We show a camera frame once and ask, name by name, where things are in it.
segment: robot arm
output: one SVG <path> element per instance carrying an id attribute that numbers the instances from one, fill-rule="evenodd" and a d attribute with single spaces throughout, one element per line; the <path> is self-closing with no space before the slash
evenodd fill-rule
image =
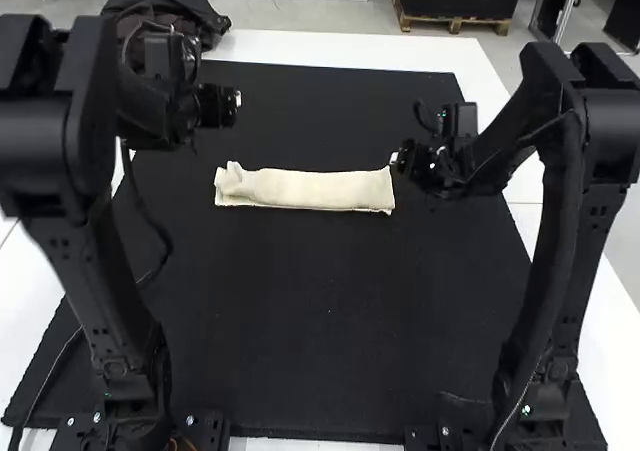
<path id="1" fill-rule="evenodd" d="M 640 81 L 608 46 L 582 44 L 569 60 L 555 44 L 532 43 L 521 63 L 522 84 L 482 134 L 473 104 L 430 118 L 418 105 L 429 142 L 406 141 L 391 160 L 442 199 L 501 192 L 534 149 L 545 165 L 525 299 L 494 378 L 493 424 L 480 433 L 489 451 L 571 441 L 565 424 L 580 386 L 584 312 L 607 233 L 640 168 Z M 447 433 L 453 449 L 467 449 L 462 440 Z"/>
<path id="2" fill-rule="evenodd" d="M 137 83 L 164 105 L 127 120 L 119 111 L 131 96 L 118 82 L 113 20 L 80 17 L 67 33 L 52 31 L 39 17 L 3 16 L 0 34 L 0 205 L 7 216 L 22 219 L 55 269 L 90 347 L 102 397 L 95 414 L 76 418 L 85 432 L 61 428 L 52 449 L 87 449 L 91 441 L 91 449 L 162 450 L 174 432 L 169 350 L 140 297 L 114 223 L 116 136 L 137 148 L 173 149 L 203 117 L 197 106 L 182 103 L 203 96 L 203 89 L 224 96 L 223 106 L 206 103 L 224 110 L 210 113 L 206 124 L 231 125 L 235 90 L 201 88 L 174 71 L 183 54 L 172 53 L 186 36 L 145 34 L 147 69 L 159 77 L 149 86 L 142 70 Z M 190 440 L 200 450 L 224 446 L 224 439 L 213 444 L 209 436 Z M 15 449 L 18 443 L 12 439 Z"/>

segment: black mat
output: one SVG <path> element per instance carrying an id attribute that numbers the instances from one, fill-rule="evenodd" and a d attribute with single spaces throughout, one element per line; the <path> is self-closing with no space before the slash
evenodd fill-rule
<path id="1" fill-rule="evenodd" d="M 135 171 L 175 254 L 146 293 L 172 353 L 175 406 L 215 407 L 233 432 L 400 442 L 436 420 L 434 395 L 486 399 L 529 260 L 502 197 L 442 204 L 394 177 L 391 217 L 212 205 L 217 166 L 376 169 L 419 137 L 411 104 L 461 99 L 447 74 L 206 63 L 236 85 L 232 130 L 200 133 L 198 154 L 139 153 Z M 159 243 L 115 199 L 137 275 Z M 76 323 L 58 310 L 4 422 L 24 416 Z M 78 348 L 33 424 L 90 411 Z M 590 425 L 590 410 L 584 408 Z"/>

